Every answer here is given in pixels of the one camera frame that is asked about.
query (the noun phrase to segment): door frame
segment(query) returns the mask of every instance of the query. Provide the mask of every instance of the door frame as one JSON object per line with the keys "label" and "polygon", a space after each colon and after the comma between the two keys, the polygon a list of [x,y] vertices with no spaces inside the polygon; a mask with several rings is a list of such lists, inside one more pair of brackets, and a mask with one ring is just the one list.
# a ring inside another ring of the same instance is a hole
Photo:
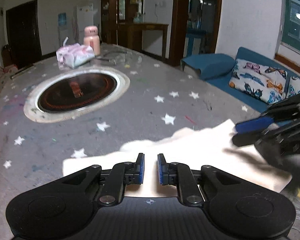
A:
{"label": "door frame", "polygon": [[[12,7],[10,8],[9,10],[11,9],[15,9],[15,8],[18,8],[19,6],[23,6],[23,5],[26,5],[26,4],[34,4],[35,5],[35,27],[36,27],[36,30],[35,30],[35,37],[36,37],[36,40],[37,40],[37,47],[38,47],[38,53],[39,53],[39,60],[42,59],[42,51],[41,51],[41,43],[40,43],[40,36],[39,36],[39,25],[38,25],[38,0],[32,0],[32,1],[29,1],[29,2],[26,2],[26,3],[22,3],[22,4],[19,4],[18,6],[15,6],[15,7]],[[6,10],[6,27],[7,27],[7,38],[8,38],[8,44],[11,44],[11,37],[10,37],[10,20],[9,20],[9,10]]]}
{"label": "door frame", "polygon": [[[179,66],[180,60],[183,58],[184,44],[186,41],[188,3],[189,0],[173,0],[168,60],[171,66]],[[210,53],[215,53],[216,51],[221,16],[221,4],[222,0],[217,0]]]}

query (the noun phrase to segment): round hot plate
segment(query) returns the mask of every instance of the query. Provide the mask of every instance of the round hot plate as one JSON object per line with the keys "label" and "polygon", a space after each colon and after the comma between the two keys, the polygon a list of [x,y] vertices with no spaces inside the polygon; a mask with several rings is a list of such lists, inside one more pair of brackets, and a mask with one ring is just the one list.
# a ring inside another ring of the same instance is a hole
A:
{"label": "round hot plate", "polygon": [[72,70],[39,84],[29,94],[24,113],[42,123],[74,119],[114,102],[129,85],[124,73],[110,67]]}

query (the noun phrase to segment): power cord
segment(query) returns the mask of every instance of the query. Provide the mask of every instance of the power cord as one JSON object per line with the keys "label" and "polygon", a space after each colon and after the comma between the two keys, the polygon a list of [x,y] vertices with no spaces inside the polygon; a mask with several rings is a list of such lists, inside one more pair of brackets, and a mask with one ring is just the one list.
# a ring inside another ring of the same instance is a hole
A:
{"label": "power cord", "polygon": [[156,23],[158,22],[158,15],[157,15],[157,4],[155,4],[155,8],[154,8],[154,15],[157,17],[157,21]]}

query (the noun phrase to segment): pink bottle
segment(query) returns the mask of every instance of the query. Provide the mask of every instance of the pink bottle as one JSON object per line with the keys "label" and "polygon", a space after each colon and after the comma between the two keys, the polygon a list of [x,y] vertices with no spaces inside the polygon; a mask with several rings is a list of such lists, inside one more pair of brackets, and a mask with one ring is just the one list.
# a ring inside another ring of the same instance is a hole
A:
{"label": "pink bottle", "polygon": [[96,26],[88,26],[84,28],[83,44],[92,47],[94,55],[100,55],[100,38],[98,36],[98,28]]}

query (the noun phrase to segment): wooden table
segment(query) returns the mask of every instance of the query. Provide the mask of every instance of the wooden table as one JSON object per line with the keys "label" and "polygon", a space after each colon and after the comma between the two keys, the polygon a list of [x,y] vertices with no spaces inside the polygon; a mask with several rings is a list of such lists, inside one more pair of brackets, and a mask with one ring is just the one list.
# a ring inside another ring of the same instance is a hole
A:
{"label": "wooden table", "polygon": [[168,24],[160,23],[119,23],[107,27],[107,43],[111,44],[111,31],[118,30],[128,33],[128,49],[133,49],[133,33],[139,31],[162,31],[162,61],[164,62],[167,48]]}

